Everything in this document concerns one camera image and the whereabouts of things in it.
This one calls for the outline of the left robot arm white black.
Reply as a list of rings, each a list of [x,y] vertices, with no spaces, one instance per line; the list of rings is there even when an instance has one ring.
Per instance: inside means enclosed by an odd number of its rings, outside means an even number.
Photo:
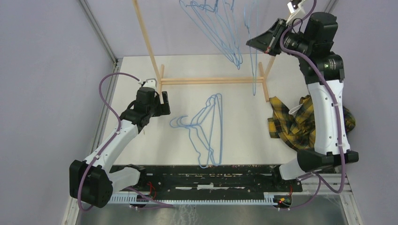
[[[138,184],[141,168],[126,166],[116,172],[111,172],[111,168],[125,147],[149,124],[152,117],[170,113],[166,91],[159,94],[150,87],[139,88],[136,99],[118,117],[114,132],[83,161],[74,160],[71,163],[70,196],[102,208],[114,193]]]

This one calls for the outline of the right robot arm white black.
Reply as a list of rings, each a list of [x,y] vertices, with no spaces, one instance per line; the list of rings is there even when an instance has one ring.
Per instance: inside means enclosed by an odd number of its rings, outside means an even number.
[[[279,166],[278,175],[283,180],[359,160],[358,152],[351,150],[344,125],[343,59],[331,49],[338,29],[337,18],[315,12],[308,16],[303,32],[294,32],[293,27],[299,23],[299,19],[277,19],[269,30],[246,42],[271,56],[284,52],[297,57],[314,106],[314,146],[300,150],[296,159]]]

